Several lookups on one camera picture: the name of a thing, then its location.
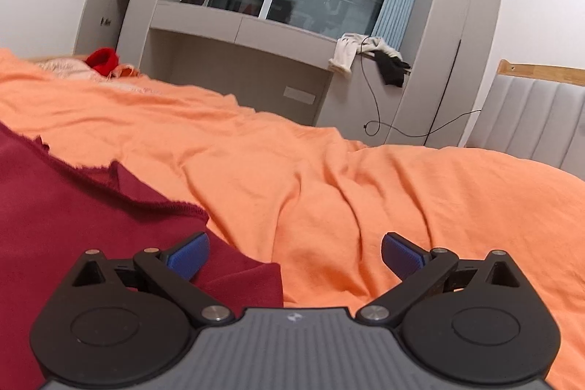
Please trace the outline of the floral patterned pillow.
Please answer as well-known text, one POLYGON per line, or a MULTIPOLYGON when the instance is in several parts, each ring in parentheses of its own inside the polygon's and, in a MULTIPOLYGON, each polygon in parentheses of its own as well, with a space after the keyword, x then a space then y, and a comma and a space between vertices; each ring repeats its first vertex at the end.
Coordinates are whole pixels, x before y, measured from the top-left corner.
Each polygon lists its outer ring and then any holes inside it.
POLYGON ((31 63, 44 71, 53 73, 57 78, 99 80, 101 75, 86 62, 75 57, 55 57, 31 59, 31 63))

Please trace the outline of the grey padded wooden headboard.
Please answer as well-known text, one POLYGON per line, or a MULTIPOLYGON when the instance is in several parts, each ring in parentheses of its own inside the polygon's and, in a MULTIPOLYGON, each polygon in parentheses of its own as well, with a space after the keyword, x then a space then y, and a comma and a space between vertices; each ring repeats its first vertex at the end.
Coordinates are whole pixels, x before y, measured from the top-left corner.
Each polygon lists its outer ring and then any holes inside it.
POLYGON ((500 61, 465 143, 584 177, 584 71, 500 61))

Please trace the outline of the dark red long-sleeve sweater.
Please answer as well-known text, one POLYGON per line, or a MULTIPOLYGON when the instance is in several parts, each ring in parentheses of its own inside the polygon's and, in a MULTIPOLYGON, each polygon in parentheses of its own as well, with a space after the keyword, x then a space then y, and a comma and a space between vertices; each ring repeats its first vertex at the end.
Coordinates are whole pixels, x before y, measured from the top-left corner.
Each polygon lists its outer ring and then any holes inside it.
POLYGON ((1 385, 276 389, 284 377, 280 267, 249 258, 119 163, 76 168, 41 140, 1 132, 1 385), (132 258, 196 232, 210 254, 190 282, 234 313, 191 323, 140 291, 132 258))

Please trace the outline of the white garment on desk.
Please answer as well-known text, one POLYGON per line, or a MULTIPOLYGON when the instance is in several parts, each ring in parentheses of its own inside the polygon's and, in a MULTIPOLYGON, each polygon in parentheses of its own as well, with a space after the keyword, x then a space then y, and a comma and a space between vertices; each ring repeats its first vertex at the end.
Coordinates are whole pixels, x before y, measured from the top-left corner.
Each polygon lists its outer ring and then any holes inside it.
POLYGON ((396 49, 391 48, 381 37, 348 33, 337 40, 333 56, 328 61, 327 69, 333 73, 343 75, 346 79, 350 79, 355 57, 358 54, 370 52, 383 52, 390 58, 403 59, 401 54, 396 49))

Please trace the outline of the orange patterned cloth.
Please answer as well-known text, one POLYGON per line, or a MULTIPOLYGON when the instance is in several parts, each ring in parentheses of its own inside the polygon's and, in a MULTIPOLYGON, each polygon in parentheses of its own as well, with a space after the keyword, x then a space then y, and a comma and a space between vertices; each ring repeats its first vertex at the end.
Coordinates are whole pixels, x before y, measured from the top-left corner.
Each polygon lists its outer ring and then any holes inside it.
POLYGON ((139 77, 141 75, 140 70, 131 64, 118 64, 108 74, 109 78, 128 78, 128 77, 139 77))

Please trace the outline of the black garment on desk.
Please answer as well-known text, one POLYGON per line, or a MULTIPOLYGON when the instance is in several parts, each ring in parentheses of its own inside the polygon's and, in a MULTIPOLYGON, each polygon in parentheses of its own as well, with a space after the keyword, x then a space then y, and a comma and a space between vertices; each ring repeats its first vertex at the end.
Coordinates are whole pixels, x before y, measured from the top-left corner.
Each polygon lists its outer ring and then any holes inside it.
POLYGON ((401 88, 404 86, 405 76, 411 73, 411 66, 397 56, 376 50, 374 60, 385 85, 401 88))

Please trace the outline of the bright red knit hat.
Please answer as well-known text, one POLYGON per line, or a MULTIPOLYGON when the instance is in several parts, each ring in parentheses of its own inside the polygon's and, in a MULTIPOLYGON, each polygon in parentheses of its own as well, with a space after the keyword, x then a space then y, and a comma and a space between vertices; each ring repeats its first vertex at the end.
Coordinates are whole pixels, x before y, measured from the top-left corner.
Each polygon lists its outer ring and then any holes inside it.
POLYGON ((101 76, 108 77, 119 65, 119 56, 115 49, 96 49, 86 59, 85 64, 101 76))

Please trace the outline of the white wall socket plate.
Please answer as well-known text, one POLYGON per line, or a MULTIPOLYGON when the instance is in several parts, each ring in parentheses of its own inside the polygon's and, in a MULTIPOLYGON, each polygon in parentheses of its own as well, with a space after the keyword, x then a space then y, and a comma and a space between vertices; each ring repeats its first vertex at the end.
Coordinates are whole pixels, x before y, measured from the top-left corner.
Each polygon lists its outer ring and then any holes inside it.
POLYGON ((290 86, 287 86, 284 89, 283 96, 306 105, 313 105, 315 101, 315 96, 312 93, 308 93, 290 86))

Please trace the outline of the orange bed duvet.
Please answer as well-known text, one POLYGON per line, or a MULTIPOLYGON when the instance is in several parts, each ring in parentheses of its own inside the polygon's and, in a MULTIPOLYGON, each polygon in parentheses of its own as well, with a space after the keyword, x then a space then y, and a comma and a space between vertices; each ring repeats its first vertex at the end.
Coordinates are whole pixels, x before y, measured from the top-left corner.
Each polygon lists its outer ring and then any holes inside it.
POLYGON ((396 284, 386 232, 463 258, 504 249, 560 327, 550 384, 584 385, 584 183, 567 172, 476 148, 367 147, 202 88, 61 78, 8 50, 1 120, 71 165, 119 161, 202 207, 221 239, 280 266, 289 307, 355 310, 396 284))

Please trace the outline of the grey built-in wardrobe unit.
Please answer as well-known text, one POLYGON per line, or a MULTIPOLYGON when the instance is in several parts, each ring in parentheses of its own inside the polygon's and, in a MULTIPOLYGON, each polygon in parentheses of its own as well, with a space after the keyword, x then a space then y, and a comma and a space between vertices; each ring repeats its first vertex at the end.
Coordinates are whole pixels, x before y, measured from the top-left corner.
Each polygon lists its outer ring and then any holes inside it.
POLYGON ((456 147, 501 0, 86 0, 74 49, 369 145, 456 147))

